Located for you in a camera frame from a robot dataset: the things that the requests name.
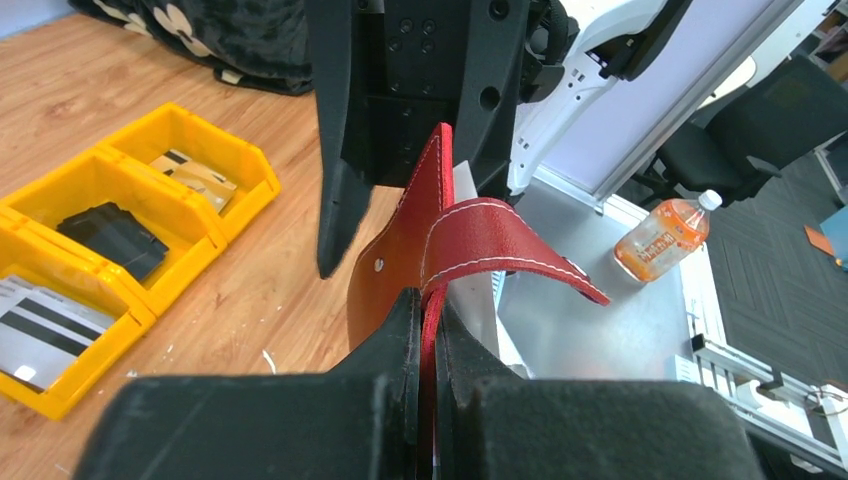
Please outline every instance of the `black patterned blanket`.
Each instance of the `black patterned blanket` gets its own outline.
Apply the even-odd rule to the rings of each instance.
[[[221,82],[286,95],[312,90],[303,0],[68,0],[212,67]]]

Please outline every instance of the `cable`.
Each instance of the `cable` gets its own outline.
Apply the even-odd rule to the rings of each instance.
[[[848,390],[848,387],[844,383],[837,382],[833,379],[825,379],[825,383],[834,385],[840,390]],[[804,395],[804,403],[807,405],[812,404],[812,406],[805,406],[804,410],[806,410],[807,413],[813,413],[820,417],[835,417],[837,415],[841,415],[845,412],[848,412],[848,406],[846,406],[842,410],[839,410],[838,412],[833,413],[820,413],[816,411],[817,409],[821,408],[821,402],[825,397],[830,397],[831,399],[836,400],[838,402],[848,402],[848,397],[846,396],[839,395],[833,392],[826,392],[821,387],[816,387],[815,389],[810,390],[809,392],[807,392],[806,395]]]
[[[568,46],[568,14],[559,0],[551,2],[551,23],[548,28],[548,48],[545,64],[554,65],[562,60]]]

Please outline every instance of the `black fabric piece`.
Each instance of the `black fabric piece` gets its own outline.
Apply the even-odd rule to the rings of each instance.
[[[42,342],[52,345],[59,350],[70,353],[79,357],[85,351],[86,346],[70,338],[64,337],[49,328],[18,315],[15,312],[6,312],[0,317],[0,323],[7,325],[19,332],[25,333],[30,337],[41,340]]]
[[[81,335],[89,340],[97,340],[100,338],[100,334],[95,332],[94,330],[86,327],[85,325],[80,325],[79,323],[71,320],[70,318],[62,315],[59,312],[50,310],[49,308],[41,305],[40,303],[33,302],[32,300],[25,298],[18,303],[18,307],[32,312],[39,317],[55,323],[60,327],[66,328],[78,335]]]
[[[174,52],[211,67],[224,83],[285,95],[312,90],[303,0],[68,3],[91,17],[146,32]]]
[[[113,202],[68,217],[56,230],[122,266],[140,282],[168,252],[167,245]]]

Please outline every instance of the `yellow plastic bin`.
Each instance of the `yellow plastic bin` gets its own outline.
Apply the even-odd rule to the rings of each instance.
[[[131,162],[91,149],[0,200],[0,205],[12,210],[8,215],[31,220],[27,227],[62,251],[106,265],[158,317],[221,254],[227,241],[201,195],[139,175]],[[107,202],[132,213],[168,246],[164,262],[142,283],[56,231],[65,218]]]
[[[144,165],[176,149],[227,177],[237,187],[233,198],[220,215],[208,203],[204,208],[219,220],[228,241],[234,240],[280,193],[280,182],[262,150],[173,103],[162,105],[124,127],[98,143],[98,147]],[[152,168],[144,170],[157,181],[194,194]]]
[[[58,420],[154,323],[153,314],[108,269],[57,249],[0,208],[0,278],[17,275],[116,319],[50,387],[38,392],[0,372],[0,393]]]

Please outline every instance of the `white bottle cap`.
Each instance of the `white bottle cap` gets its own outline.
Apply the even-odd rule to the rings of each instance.
[[[714,190],[707,190],[698,196],[698,203],[704,207],[704,210],[711,212],[721,206],[721,195]]]

